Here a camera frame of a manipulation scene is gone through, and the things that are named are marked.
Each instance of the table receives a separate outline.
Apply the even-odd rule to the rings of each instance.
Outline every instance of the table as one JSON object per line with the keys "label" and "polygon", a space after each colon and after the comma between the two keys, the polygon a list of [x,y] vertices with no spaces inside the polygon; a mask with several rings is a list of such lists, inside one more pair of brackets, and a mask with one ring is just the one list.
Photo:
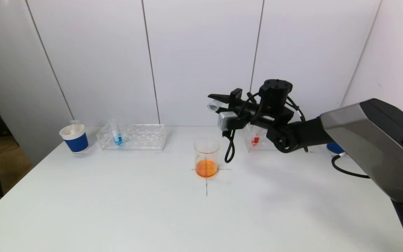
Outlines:
{"label": "table", "polygon": [[[195,174],[193,142],[228,140],[216,127],[168,127],[163,152],[72,154],[59,145],[0,201],[0,252],[401,252],[403,229],[369,179],[331,166],[324,146],[248,153],[209,179]],[[362,172],[350,159],[344,169]]]}

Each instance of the red liquid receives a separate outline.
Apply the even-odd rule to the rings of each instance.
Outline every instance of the red liquid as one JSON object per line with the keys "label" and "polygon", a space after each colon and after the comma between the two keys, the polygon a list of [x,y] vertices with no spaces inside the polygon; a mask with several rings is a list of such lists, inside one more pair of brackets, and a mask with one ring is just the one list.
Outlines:
{"label": "red liquid", "polygon": [[258,143],[259,143],[259,137],[258,136],[253,137],[253,140],[251,140],[251,144],[253,146],[256,146]]}

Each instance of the floor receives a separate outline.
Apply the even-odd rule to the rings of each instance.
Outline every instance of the floor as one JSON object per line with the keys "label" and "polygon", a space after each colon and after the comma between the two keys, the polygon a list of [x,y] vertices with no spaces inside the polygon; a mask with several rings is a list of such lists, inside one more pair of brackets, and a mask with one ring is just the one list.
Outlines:
{"label": "floor", "polygon": [[4,194],[33,167],[13,136],[0,137],[0,179]]}

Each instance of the paper cup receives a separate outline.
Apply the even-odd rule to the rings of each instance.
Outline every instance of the paper cup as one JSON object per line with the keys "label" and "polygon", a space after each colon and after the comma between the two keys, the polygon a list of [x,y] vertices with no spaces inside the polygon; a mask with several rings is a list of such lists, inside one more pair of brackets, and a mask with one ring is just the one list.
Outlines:
{"label": "paper cup", "polygon": [[88,148],[88,139],[83,124],[66,126],[61,129],[59,134],[73,153],[82,153]]}

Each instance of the white wall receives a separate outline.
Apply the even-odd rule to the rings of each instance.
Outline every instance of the white wall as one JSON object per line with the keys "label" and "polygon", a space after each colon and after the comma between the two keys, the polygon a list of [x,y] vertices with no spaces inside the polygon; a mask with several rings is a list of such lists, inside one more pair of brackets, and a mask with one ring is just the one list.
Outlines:
{"label": "white wall", "polygon": [[262,0],[144,1],[161,123],[212,126],[208,94],[249,91]]}
{"label": "white wall", "polygon": [[28,3],[75,119],[158,123],[141,0]]}
{"label": "white wall", "polygon": [[340,107],[379,2],[266,0],[252,92],[282,79],[307,119]]}
{"label": "white wall", "polygon": [[403,0],[382,0],[343,105],[371,98],[403,110]]}
{"label": "white wall", "polygon": [[34,165],[71,119],[24,1],[0,0],[0,114]]}

